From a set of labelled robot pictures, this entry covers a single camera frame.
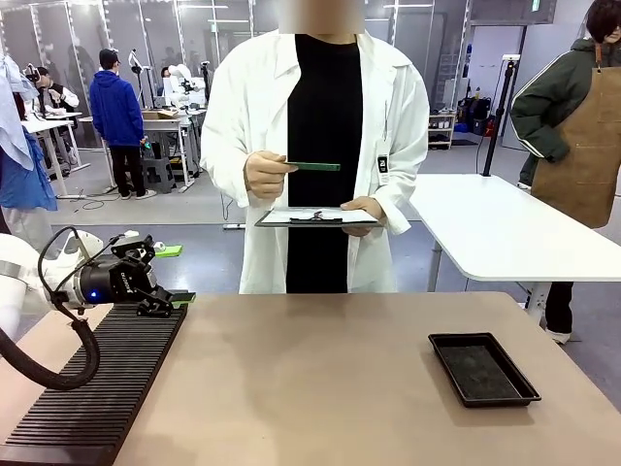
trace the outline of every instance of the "clipboard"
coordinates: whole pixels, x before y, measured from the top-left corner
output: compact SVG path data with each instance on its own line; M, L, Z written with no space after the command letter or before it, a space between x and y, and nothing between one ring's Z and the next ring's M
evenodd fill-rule
M266 212L255 224L263 228L344 228L348 226L379 228L381 223L365 211L339 208L286 208Z

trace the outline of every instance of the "black pants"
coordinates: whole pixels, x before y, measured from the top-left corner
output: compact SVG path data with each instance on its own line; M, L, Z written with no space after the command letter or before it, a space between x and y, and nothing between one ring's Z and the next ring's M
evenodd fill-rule
M143 161L140 148L134 146L111 146L110 155L113 159L114 182L121 196L129 196L129 185L125 177L125 163L132 178L137 196L145 195L145 179L143 178Z
M545 303L547 329L556 333L572 333L572 282L553 283Z

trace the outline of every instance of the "person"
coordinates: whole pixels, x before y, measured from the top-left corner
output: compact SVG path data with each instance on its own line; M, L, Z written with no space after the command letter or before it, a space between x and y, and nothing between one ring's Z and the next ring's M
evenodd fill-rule
M146 138L138 99L132 85L118 76L120 62L115 50L101 50L99 62L103 70L95 74L89 92L93 125L110 148L114 181L121 199L130 199L132 195L125 177L125 162L136 199L148 199L156 193L145 189L141 145Z
M36 95L37 90L12 59L0 53L0 101L4 103L0 111L2 232L8 230L41 252L52 236L46 211L57 210L57 204L43 166L43 152L36 138L21 125L25 120L24 99ZM48 253L54 257L54 250Z
M35 83L35 85L37 86L37 89L39 89L39 99L36 101L34 106L35 112L45 114L44 109L52 108L56 110L62 109L66 113L74 113L80 105L80 98L68 87L55 82L51 77L49 69L45 66L38 66L37 71L39 72L39 80ZM74 128L78 127L78 121L74 116L69 119L73 122L72 126ZM78 160L75 155L69 129L66 126L62 126L58 128L58 133L60 134L60 138L65 146L65 151L69 157L68 160L63 160L63 158L59 155L60 150L56 147L56 140L54 139L53 142L56 150L58 151L57 157L58 162L61 165L63 177L67 177L69 175L71 165L78 163Z
M165 66L162 68L162 71L160 73L161 77L162 77L162 82L164 81L164 78L170 78L171 77L171 72L168 71L168 66ZM160 85L157 88L157 96L161 97L162 95L164 95L164 84Z
M576 41L520 90L510 114L530 152L520 185L599 228L610 219L621 164L621 2L596 0L586 25L591 38ZM572 287L554 283L545 306L547 332L559 344L572 334Z
M410 228L400 206L427 154L429 103L409 58L364 31L357 5L291 2L291 24L238 45L215 71L201 163L247 208L241 293L396 289L387 231ZM254 226L272 207L312 206L364 210L385 228Z

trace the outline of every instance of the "hand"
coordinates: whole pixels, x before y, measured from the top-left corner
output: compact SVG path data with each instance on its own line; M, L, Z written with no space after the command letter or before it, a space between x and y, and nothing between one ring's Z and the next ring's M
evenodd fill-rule
M343 204L341 206L341 209L343 209L344 211L363 210L379 221L383 221L386 217L384 210L373 197L358 197L353 201L349 201L346 204ZM350 226L343 229L346 234L348 234L349 236L355 236L356 238L363 238L371 233L372 230L373 228L358 226Z
M49 98L53 100L55 103L59 104L61 100L60 99L61 95L54 89L48 89L48 92L49 92Z
M286 165L284 155L260 150L250 155L244 166L245 189L259 199L273 201L282 194L284 176L297 170Z

